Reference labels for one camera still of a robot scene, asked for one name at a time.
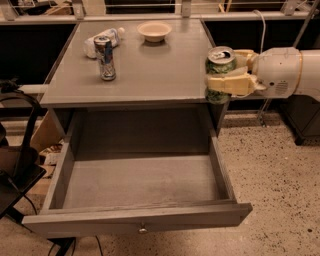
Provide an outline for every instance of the drawer handle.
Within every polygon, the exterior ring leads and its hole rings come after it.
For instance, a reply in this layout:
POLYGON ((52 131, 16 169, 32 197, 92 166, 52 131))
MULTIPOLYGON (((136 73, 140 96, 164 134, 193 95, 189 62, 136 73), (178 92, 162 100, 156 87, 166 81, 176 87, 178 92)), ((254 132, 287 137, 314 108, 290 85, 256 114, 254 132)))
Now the drawer handle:
POLYGON ((138 230, 139 234, 143 235, 143 234, 147 234, 148 230, 146 229, 144 224, 141 224, 141 228, 138 230))

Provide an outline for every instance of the cabinet top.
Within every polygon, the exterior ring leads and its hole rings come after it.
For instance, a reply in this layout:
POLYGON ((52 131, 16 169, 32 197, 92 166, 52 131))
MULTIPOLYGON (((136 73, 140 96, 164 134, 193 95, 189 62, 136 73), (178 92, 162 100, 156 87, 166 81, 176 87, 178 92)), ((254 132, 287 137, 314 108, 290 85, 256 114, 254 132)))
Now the cabinet top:
POLYGON ((205 60, 211 44, 198 19, 166 20, 172 31, 160 43, 138 33, 143 21, 82 22, 51 79, 41 105, 90 107, 155 102, 199 102, 205 97, 205 60), (116 79, 100 78, 98 61, 83 42, 106 29, 125 29, 113 49, 116 79))

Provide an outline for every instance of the cabinet leg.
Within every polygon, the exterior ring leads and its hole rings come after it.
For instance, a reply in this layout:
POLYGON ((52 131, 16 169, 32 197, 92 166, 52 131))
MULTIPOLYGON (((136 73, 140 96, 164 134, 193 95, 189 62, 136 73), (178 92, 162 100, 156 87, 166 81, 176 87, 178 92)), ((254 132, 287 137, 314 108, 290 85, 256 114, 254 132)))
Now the cabinet leg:
POLYGON ((56 238, 56 239, 49 239, 52 243, 60 246, 59 251, 57 252, 56 256, 64 256, 66 255, 67 251, 69 250, 70 246, 74 242, 75 238, 56 238))

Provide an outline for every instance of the gray surface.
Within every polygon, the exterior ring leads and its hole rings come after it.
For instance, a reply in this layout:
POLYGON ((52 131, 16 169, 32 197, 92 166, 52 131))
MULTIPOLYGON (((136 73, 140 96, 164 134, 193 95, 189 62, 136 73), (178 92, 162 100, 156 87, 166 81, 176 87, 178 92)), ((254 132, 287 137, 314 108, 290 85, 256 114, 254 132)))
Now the gray surface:
POLYGON ((204 63, 211 45, 201 22, 168 20, 172 32, 161 43, 144 41, 136 28, 142 22, 82 22, 41 104, 61 108, 204 100, 204 63), (112 27, 126 33, 114 49, 117 78, 103 81, 97 61, 87 58, 82 47, 85 39, 112 27))
POLYGON ((197 109, 91 112, 81 138, 63 208, 218 198, 197 109))

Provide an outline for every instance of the can lid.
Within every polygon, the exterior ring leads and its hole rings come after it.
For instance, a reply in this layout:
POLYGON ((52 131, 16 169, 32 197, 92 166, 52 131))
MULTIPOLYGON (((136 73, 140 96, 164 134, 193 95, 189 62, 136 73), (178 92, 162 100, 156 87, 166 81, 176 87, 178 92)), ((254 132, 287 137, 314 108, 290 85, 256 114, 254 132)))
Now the can lid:
POLYGON ((227 46, 212 48, 208 53, 208 59, 215 64, 228 64, 235 59, 234 51, 227 46))
POLYGON ((93 41, 94 41, 94 43, 96 43, 96 44, 103 44, 103 43, 109 42, 110 39, 109 39, 109 37, 107 37, 107 36, 98 35, 98 36, 95 36, 95 37, 93 38, 93 41))

